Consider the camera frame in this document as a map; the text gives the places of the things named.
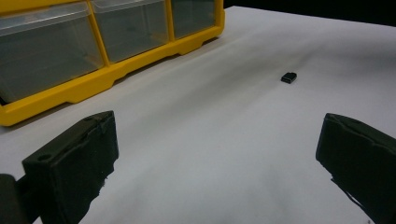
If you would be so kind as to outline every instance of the small black object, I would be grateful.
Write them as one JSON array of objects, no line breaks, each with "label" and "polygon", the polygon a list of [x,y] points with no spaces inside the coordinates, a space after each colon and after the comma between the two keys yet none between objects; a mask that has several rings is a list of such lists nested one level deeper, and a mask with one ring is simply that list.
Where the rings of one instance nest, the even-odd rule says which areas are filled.
[{"label": "small black object", "polygon": [[327,114],[317,160],[375,223],[396,223],[396,139],[358,120]]},{"label": "small black object", "polygon": [[0,223],[79,223],[118,157],[112,111],[79,121],[23,160],[19,181],[0,175],[0,195],[8,195],[0,199]]},{"label": "small black object", "polygon": [[287,73],[287,74],[283,75],[283,77],[280,80],[290,84],[296,78],[297,78],[297,74],[295,74],[295,73]]}]

